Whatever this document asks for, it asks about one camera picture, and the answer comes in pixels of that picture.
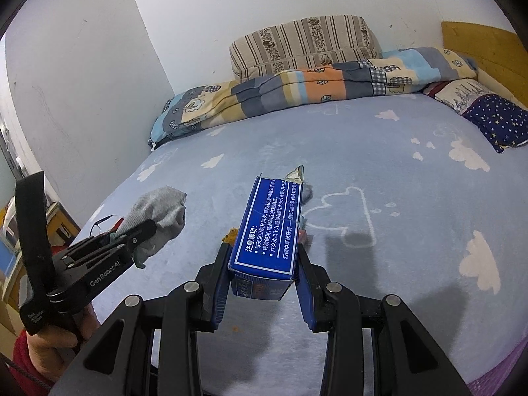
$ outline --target metal bolt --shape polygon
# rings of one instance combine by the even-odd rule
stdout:
[[[125,299],[125,305],[128,307],[135,307],[137,304],[139,304],[139,296],[137,295],[130,295]]]
[[[389,295],[385,300],[387,301],[387,304],[392,305],[393,307],[397,307],[401,302],[401,299],[396,295]]]
[[[333,281],[326,285],[326,290],[330,293],[339,293],[342,288],[343,287],[339,283],[334,283]]]
[[[190,281],[183,286],[183,290],[186,292],[196,292],[199,288],[200,285],[196,281]]]

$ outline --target wooden headboard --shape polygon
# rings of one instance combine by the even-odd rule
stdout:
[[[517,34],[464,22],[442,22],[444,47],[471,56],[482,70],[528,105],[528,52]]]

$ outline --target white wall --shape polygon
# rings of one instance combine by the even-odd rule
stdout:
[[[27,0],[6,33],[11,96],[37,162],[83,225],[149,155],[173,91],[134,0]]]
[[[15,177],[4,155],[0,153],[0,207],[5,207],[15,194]]]
[[[443,20],[512,30],[493,0],[136,0],[174,91],[232,78],[228,47],[307,16],[363,16],[384,50],[441,45]]]
[[[22,163],[20,166],[23,166],[28,174],[42,171],[30,145],[27,143],[27,139],[22,131],[22,126],[20,126],[20,121],[18,120],[15,105],[13,104],[13,99],[11,97],[11,90],[9,89],[9,81],[7,78],[7,67],[5,64],[5,36],[0,39],[0,118],[2,119],[5,128],[7,128],[7,138],[10,142],[8,147],[10,148],[10,151],[12,148],[16,151],[16,154]],[[54,201],[60,201],[59,196],[50,185],[45,175],[44,190]]]

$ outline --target gray sock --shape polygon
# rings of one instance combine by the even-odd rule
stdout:
[[[130,213],[115,234],[116,238],[134,226],[151,219],[156,222],[156,234],[141,243],[132,253],[138,268],[154,256],[172,238],[176,238],[185,226],[185,199],[187,194],[170,186],[152,190],[136,201]]]
[[[312,191],[312,186],[308,183],[303,183],[303,195],[301,197],[301,205],[305,205],[310,199],[312,199],[314,193]]]

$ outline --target blue box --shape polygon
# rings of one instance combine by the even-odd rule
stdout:
[[[279,300],[294,281],[303,185],[257,177],[229,270],[237,296]]]

